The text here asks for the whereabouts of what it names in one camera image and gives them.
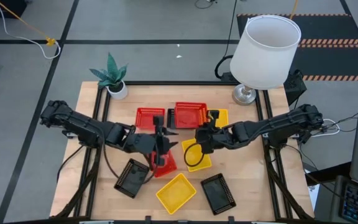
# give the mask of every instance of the red basket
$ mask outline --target red basket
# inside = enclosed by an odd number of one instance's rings
[[[152,164],[153,164],[153,169],[155,169],[155,163],[154,163],[154,156],[155,156],[155,151],[152,151]],[[158,166],[157,167],[157,171],[155,172],[154,177],[161,177],[162,175],[171,173],[172,171],[177,169],[177,164],[175,162],[175,160],[173,159],[173,156],[171,154],[171,150],[169,150],[168,154],[163,156],[165,159],[165,164],[164,166]]]
[[[135,126],[141,129],[154,129],[153,117],[165,116],[164,108],[138,108]]]
[[[175,105],[175,126],[177,128],[198,128],[206,119],[205,103],[177,102]]]

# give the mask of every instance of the yellow basket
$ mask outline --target yellow basket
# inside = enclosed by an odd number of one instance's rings
[[[190,140],[186,140],[181,142],[181,146],[183,148],[183,152],[186,151],[187,147],[189,147],[191,144],[195,143],[196,139],[190,139]],[[186,161],[189,164],[196,164],[198,161],[200,161],[201,156],[203,155],[203,153],[201,152],[201,146],[199,144],[189,148],[189,151],[186,154]],[[203,161],[200,162],[200,164],[198,164],[195,167],[187,167],[189,172],[193,172],[193,171],[197,171],[200,169],[205,169],[205,168],[209,168],[212,166],[212,162],[211,162],[211,158],[209,157],[209,155],[204,155],[204,159]]]
[[[186,177],[180,173],[163,188],[161,188],[156,193],[156,196],[167,212],[172,215],[195,194],[196,189],[186,179]]]
[[[219,118],[216,120],[215,126],[218,128],[223,128],[229,125],[229,116],[226,109],[209,109],[208,110],[218,110],[219,111]]]

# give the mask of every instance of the black and orange striped mat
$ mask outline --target black and orange striped mat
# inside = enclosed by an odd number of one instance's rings
[[[240,35],[248,18],[259,15],[237,15]],[[358,81],[358,28],[352,16],[297,14],[293,20],[301,28],[302,40],[291,71],[300,69],[309,81]]]

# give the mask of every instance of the wooden table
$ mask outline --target wooden table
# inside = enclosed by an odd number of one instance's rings
[[[205,102],[209,108],[228,109],[229,123],[247,120],[257,121],[255,103],[250,106],[235,104],[231,98],[233,88],[233,86],[129,86],[127,98],[121,101],[111,100],[108,121],[134,124],[138,107],[168,109],[174,108],[176,101]],[[76,106],[77,112],[92,116],[96,92],[96,82],[83,82]],[[288,112],[283,87],[269,90],[269,95],[274,116]],[[103,98],[104,96],[102,96],[99,119],[101,119],[103,111]],[[176,130],[176,132],[179,135],[169,136],[171,141],[181,142],[194,138],[193,130]],[[289,145],[297,147],[295,141],[289,141]],[[69,139],[65,158],[77,148],[78,140]],[[107,152],[112,168],[118,174],[121,173],[129,158],[147,164],[141,154],[126,154],[110,147],[107,148]],[[84,154],[85,150],[74,157],[62,170],[53,200],[51,215],[57,214],[78,188]],[[274,220],[264,151],[260,137],[241,149],[232,151],[227,149],[215,150],[210,155],[213,166],[196,172],[188,172],[183,161],[181,144],[177,144],[172,148],[172,154],[178,169],[170,174],[154,178],[148,184],[143,185],[135,199],[131,199],[114,189],[116,178],[110,173],[104,158],[102,158],[91,218],[94,220],[144,220],[145,216],[150,215],[152,220],[224,221],[227,220],[228,216],[234,216],[237,221]],[[281,154],[289,191],[305,211],[314,216],[299,153],[287,147],[282,150]],[[188,178],[197,193],[182,208],[173,215],[169,215],[155,196],[155,193],[179,173],[183,173]],[[200,181],[218,173],[222,173],[225,177],[237,206],[214,216],[201,188]],[[282,217],[285,217],[282,195],[278,188],[277,192],[280,201],[280,213]],[[83,197],[81,214],[85,214],[87,199],[88,192]]]

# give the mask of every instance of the lamp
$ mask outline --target lamp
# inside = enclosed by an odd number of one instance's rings
[[[244,33],[230,62],[230,71],[241,84],[233,100],[248,105],[255,90],[268,90],[287,79],[301,39],[296,23],[281,16],[264,15],[248,19]]]

